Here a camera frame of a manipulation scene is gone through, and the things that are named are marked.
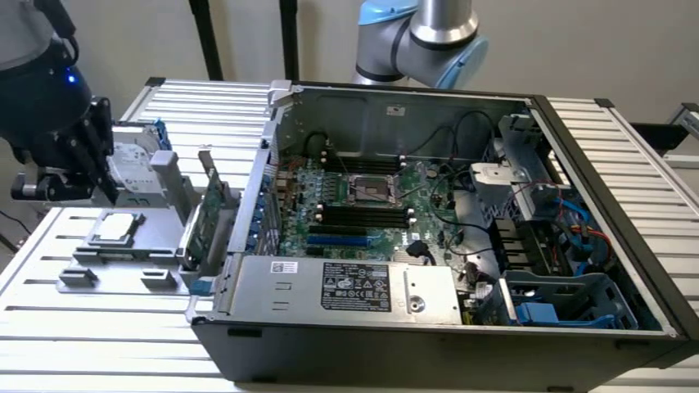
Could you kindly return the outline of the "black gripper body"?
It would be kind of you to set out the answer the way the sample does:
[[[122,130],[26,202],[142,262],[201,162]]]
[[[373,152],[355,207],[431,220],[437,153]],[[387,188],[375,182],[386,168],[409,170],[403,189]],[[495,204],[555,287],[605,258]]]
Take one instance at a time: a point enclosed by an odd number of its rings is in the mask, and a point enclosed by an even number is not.
[[[88,112],[92,93],[72,62],[2,65],[2,139],[24,165],[83,172],[70,141]]]

